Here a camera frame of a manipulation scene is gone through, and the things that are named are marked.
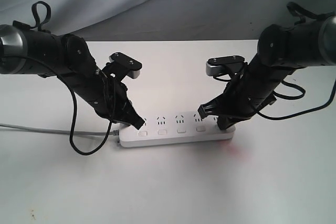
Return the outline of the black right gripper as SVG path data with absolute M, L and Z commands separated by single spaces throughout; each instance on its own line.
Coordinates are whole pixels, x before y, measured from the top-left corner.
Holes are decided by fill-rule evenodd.
M 198 113 L 201 119 L 217 116 L 217 126 L 227 130 L 240 121 L 249 120 L 263 107 L 263 85 L 260 77 L 235 77 L 223 93 L 201 104 Z

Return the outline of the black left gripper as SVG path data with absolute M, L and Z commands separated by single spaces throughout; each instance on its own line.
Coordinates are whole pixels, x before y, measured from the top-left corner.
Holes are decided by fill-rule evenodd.
M 95 112 L 111 122 L 127 123 L 139 130 L 144 124 L 127 97 L 127 87 L 122 83 L 131 68 L 124 63 L 110 62 L 103 69 L 95 67 L 95 77 L 102 83 L 101 102 Z

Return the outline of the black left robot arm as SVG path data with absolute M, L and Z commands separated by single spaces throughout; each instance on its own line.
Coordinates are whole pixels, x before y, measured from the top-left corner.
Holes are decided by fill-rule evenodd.
M 102 118 L 139 129 L 144 123 L 127 97 L 122 80 L 136 79 L 142 63 L 115 52 L 99 68 L 81 37 L 1 25 L 1 74 L 60 76 Z

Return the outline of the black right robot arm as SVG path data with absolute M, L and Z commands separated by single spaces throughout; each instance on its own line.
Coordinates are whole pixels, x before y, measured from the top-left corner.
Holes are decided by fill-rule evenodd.
M 238 55 L 208 59 L 208 76 L 228 75 L 230 79 L 222 94 L 197 111 L 201 119 L 216 116 L 217 125 L 225 130 L 273 104 L 279 96 L 275 88 L 296 70 L 334 65 L 334 16 L 290 28 L 271 25 L 261 33 L 257 53 L 249 63 Z

